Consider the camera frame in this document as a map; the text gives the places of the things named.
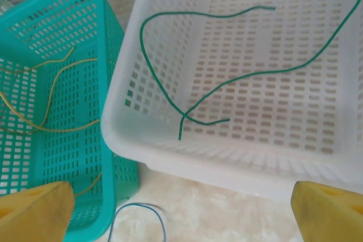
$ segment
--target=yellow foam block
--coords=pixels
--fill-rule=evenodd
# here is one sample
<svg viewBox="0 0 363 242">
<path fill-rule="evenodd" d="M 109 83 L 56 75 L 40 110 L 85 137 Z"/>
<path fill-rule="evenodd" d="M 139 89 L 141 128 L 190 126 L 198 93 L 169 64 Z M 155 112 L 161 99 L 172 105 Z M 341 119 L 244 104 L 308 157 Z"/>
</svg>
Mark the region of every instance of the yellow foam block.
<svg viewBox="0 0 363 242">
<path fill-rule="evenodd" d="M 299 181 L 291 198 L 304 241 L 363 241 L 363 195 Z"/>
<path fill-rule="evenodd" d="M 73 208 L 63 181 L 0 197 L 0 241 L 63 241 Z"/>
</svg>

